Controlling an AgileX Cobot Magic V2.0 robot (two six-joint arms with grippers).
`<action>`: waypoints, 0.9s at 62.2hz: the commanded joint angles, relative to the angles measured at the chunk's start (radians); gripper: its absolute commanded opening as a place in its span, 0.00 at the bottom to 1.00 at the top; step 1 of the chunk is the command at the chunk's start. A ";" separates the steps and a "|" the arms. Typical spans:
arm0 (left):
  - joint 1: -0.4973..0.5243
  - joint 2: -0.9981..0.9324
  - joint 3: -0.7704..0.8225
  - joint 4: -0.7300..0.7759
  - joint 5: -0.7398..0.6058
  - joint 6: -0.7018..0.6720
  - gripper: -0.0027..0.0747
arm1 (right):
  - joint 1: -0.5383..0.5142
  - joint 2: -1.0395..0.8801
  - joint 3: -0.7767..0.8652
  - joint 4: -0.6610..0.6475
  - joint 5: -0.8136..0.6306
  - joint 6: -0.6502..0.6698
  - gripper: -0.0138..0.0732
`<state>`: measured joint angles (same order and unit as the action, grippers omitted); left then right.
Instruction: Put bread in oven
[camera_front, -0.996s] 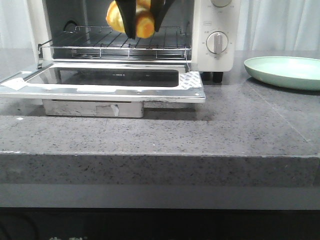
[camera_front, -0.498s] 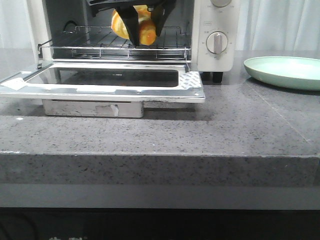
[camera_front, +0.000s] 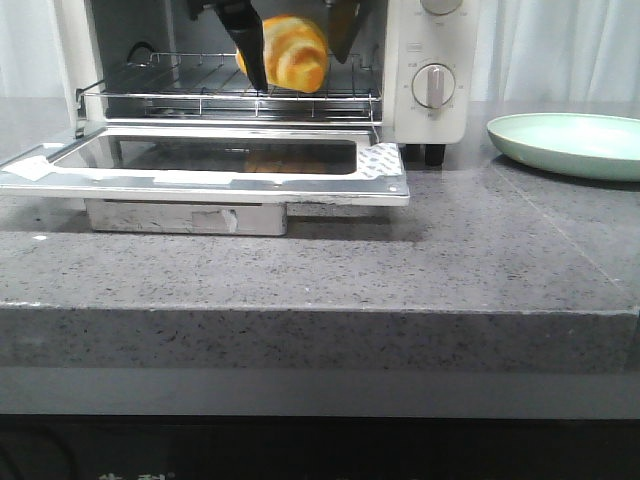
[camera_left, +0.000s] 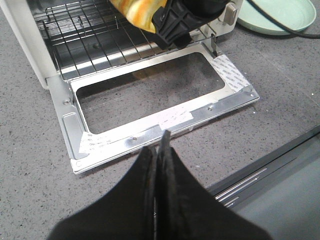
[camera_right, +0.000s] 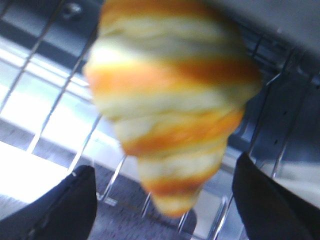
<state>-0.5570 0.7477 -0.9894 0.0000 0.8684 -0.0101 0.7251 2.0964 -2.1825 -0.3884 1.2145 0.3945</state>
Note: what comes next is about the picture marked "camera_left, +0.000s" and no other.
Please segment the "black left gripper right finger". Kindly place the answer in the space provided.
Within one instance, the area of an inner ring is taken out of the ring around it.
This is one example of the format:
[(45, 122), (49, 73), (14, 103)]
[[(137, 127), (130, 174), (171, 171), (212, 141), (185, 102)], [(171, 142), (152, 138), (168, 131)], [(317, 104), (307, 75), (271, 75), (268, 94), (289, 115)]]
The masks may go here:
[(156, 161), (158, 240), (270, 240), (261, 227), (218, 202), (189, 172), (166, 130)]

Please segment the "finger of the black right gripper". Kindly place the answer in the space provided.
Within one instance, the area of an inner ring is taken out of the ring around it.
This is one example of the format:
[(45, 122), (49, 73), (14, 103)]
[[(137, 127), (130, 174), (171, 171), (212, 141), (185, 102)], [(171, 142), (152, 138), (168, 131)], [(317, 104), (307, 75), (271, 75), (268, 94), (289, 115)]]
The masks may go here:
[(191, 31), (217, 19), (221, 14), (194, 15), (183, 0), (168, 0), (165, 7), (160, 7), (152, 17), (156, 29), (152, 39), (163, 50), (171, 45), (183, 49), (192, 41)]

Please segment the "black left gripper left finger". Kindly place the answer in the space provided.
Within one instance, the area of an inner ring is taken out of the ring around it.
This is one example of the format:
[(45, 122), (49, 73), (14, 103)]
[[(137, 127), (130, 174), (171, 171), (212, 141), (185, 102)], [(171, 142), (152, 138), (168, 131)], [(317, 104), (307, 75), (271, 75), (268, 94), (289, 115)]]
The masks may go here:
[(157, 153), (143, 147), (132, 167), (102, 198), (60, 221), (49, 240), (152, 240)]

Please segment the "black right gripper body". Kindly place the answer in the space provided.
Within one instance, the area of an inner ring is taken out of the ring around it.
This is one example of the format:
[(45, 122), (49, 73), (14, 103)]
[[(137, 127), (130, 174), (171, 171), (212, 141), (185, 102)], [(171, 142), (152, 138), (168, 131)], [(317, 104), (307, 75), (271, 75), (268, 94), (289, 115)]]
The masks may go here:
[(195, 16), (218, 16), (230, 0), (183, 0), (182, 2)]

